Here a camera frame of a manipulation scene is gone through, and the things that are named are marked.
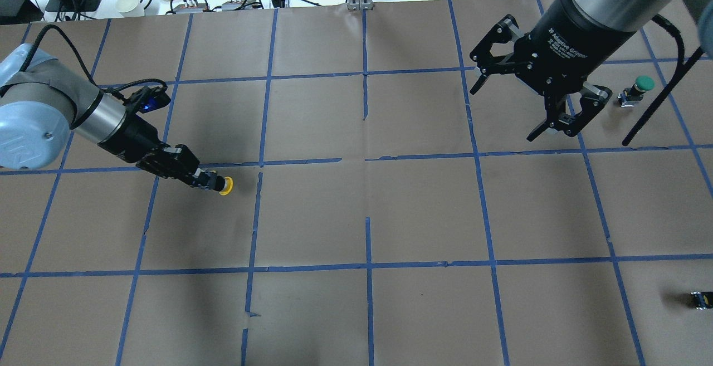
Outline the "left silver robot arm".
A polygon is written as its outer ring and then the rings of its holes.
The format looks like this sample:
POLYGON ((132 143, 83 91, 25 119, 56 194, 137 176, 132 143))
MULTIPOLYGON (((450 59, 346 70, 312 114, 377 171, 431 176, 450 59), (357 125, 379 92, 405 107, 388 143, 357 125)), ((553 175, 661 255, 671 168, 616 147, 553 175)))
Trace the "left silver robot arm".
POLYGON ((48 24, 33 43, 11 51, 2 61, 1 163, 13 170, 36 170, 52 163, 76 131, 122 161, 165 179, 227 195, 233 180, 201 168, 188 146, 171 146, 141 116, 170 104, 168 86, 160 79, 99 87, 86 64, 71 71, 40 49, 54 30, 81 56, 65 32, 48 24))

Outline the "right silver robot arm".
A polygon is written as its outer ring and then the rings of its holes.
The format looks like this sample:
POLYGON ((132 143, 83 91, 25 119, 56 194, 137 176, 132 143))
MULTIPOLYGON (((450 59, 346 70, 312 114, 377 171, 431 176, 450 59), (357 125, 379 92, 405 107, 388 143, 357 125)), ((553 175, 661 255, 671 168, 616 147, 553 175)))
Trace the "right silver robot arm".
POLYGON ((573 137, 606 107, 613 92, 588 82, 588 76, 649 21, 670 32, 680 60, 672 80, 622 141, 628 145, 665 97, 703 54, 711 54, 711 0, 682 0, 697 24, 700 46, 684 62, 680 32, 660 16, 671 0, 555 0, 529 32, 507 14, 471 51, 479 78, 476 94, 493 74, 514 74, 543 97, 545 119, 528 135, 546 130, 573 137))

